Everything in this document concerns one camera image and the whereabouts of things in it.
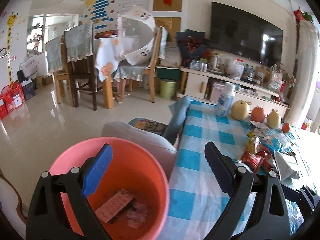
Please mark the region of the red snack wrapper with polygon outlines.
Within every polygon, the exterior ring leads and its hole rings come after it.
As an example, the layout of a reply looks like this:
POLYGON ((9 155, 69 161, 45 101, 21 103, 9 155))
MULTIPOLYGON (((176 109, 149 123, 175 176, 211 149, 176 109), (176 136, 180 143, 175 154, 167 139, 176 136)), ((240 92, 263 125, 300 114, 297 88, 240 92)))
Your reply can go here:
POLYGON ((257 155, 257 154, 253 154, 251 152, 246 151, 240 161, 244 164, 246 164, 253 173, 257 173, 259 171, 259 169, 261 168, 263 161, 265 158, 257 155))

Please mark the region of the pink plastic trash bucket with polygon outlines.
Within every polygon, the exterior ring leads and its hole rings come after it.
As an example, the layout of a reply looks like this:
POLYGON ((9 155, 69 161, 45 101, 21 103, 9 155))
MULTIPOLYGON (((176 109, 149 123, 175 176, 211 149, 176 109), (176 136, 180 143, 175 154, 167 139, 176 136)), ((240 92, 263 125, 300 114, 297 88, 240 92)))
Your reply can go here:
POLYGON ((65 174, 75 166, 81 167, 88 158, 96 156, 104 144, 112 147, 113 156, 95 194, 89 196, 89 204, 96 210, 125 189, 138 203, 146 205, 144 224, 138 229, 129 227, 123 213, 113 223, 103 223, 103 227, 113 239, 156 239, 168 214, 169 185, 163 168, 146 149, 120 138, 93 138, 65 150, 49 172, 65 174))

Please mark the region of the silver crumpled wrapper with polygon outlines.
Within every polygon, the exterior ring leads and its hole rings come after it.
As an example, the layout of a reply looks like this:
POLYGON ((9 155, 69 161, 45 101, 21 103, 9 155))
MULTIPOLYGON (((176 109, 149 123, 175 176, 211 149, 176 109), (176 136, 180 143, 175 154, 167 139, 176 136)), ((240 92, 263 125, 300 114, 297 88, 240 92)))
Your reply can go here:
POLYGON ((274 159, 276 161, 280 181, 302 178, 300 167, 294 156, 275 151, 274 159))

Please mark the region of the red foil snack packet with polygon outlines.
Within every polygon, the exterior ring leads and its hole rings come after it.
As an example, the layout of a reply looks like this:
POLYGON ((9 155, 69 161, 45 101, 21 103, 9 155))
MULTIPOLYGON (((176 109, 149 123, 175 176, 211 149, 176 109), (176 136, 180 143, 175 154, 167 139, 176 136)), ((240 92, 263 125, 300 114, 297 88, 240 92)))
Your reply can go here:
POLYGON ((260 150, 257 153, 258 156, 262 157, 261 167, 265 172, 270 172, 274 168, 272 154, 268 150, 260 150))

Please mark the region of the yellow red snack bag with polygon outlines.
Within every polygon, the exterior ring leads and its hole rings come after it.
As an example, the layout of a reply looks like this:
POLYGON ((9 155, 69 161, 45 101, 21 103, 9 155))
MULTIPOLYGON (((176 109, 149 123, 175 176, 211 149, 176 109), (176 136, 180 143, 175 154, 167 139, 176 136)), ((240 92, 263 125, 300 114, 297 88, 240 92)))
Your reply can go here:
POLYGON ((251 154, 256 154, 259 152, 261 143, 258 136, 256 136, 253 131, 250 131, 248 134, 248 139, 246 142, 246 150, 251 154))

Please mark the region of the small orange tangerine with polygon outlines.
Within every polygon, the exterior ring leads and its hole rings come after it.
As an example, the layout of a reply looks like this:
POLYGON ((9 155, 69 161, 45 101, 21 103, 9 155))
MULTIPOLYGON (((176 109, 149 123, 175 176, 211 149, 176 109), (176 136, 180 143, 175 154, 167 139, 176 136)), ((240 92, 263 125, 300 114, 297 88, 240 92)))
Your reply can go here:
POLYGON ((287 122, 284 123, 283 126, 282 126, 282 128, 281 128, 281 130, 282 130, 283 133, 288 133, 288 132, 290 131, 290 129, 291 129, 291 126, 290 126, 290 124, 287 123, 287 122))

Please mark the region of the yellow pear right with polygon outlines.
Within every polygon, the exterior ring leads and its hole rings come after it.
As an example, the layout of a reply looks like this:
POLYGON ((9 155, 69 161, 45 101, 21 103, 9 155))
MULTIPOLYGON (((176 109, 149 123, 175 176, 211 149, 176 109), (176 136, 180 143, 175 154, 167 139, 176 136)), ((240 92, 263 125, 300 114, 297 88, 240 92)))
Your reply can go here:
POLYGON ((271 113, 267 116, 267 126, 271 129, 276 129, 281 123, 281 116, 276 109, 272 109, 271 113))

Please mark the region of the yellow pear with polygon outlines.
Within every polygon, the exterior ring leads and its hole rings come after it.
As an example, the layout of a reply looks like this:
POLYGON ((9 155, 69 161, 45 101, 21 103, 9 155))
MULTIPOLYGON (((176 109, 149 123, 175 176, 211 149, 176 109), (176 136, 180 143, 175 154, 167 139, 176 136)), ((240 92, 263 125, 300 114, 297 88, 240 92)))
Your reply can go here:
POLYGON ((267 126, 271 129, 276 129, 281 123, 281 116, 276 109, 272 109, 271 113, 267 116, 267 126))
POLYGON ((239 121, 245 120, 249 115, 250 105, 250 102, 244 100, 236 101, 231 107, 231 117, 239 121))

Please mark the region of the yellow pear left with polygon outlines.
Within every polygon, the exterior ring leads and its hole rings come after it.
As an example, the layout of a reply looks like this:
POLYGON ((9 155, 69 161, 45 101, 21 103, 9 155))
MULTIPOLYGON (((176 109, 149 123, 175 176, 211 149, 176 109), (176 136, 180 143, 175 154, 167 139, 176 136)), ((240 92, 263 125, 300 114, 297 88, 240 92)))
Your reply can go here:
POLYGON ((231 117, 239 121, 245 120, 249 115, 250 105, 250 102, 244 100, 236 101, 231 107, 231 117))

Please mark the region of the white milk bottle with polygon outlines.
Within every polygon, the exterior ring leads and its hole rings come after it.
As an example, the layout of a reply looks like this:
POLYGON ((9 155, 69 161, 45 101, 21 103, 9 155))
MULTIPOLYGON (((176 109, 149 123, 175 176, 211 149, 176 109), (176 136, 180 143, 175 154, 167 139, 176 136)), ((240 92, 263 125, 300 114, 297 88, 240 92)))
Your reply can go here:
POLYGON ((226 82, 224 88, 221 90, 221 94, 217 101, 217 105, 216 105, 217 116, 219 117, 227 116, 232 106, 234 97, 235 97, 235 84, 226 82))

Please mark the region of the white lace covered air conditioner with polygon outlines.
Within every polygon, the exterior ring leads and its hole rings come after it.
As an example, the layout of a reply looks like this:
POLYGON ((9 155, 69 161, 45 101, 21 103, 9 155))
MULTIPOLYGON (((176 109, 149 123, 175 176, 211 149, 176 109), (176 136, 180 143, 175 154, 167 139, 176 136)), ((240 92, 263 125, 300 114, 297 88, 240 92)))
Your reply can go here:
POLYGON ((313 23, 301 20, 297 52, 296 86, 285 122, 301 128, 316 88, 319 70, 319 32, 313 23))

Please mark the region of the green waste bin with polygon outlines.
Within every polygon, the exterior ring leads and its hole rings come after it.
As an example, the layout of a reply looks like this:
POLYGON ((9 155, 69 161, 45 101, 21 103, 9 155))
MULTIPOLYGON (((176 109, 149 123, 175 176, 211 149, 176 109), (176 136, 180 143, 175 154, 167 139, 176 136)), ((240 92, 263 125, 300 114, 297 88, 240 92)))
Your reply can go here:
POLYGON ((164 99, 171 99, 175 95, 176 81, 161 79, 160 96, 164 99))

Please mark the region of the dark wooden chair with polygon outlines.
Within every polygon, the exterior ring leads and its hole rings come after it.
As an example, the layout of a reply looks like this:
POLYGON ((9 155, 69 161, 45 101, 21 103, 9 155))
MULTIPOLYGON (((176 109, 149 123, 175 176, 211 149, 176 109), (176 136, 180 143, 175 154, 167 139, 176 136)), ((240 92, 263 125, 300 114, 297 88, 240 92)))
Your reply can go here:
POLYGON ((78 92, 89 92, 93 110, 96 111, 98 84, 93 55, 93 23, 88 22, 65 31, 64 40, 74 106, 79 106, 78 92))

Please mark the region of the dark flower bouquet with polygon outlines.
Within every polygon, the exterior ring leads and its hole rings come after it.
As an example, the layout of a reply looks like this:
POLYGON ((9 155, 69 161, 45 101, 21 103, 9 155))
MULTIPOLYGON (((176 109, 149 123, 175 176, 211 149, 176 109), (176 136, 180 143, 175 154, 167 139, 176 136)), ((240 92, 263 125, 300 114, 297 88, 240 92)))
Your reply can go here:
POLYGON ((189 67, 193 59, 199 60, 208 46, 205 31, 177 31, 175 40, 182 57, 182 66, 185 67, 189 67))

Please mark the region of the black flat television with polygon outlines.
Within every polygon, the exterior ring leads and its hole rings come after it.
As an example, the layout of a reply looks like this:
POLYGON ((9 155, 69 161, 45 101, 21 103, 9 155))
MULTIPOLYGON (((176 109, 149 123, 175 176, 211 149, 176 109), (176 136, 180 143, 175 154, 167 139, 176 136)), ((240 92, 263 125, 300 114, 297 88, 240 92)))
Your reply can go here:
POLYGON ((209 44, 270 67, 281 61, 283 31, 249 12, 212 2, 209 44))

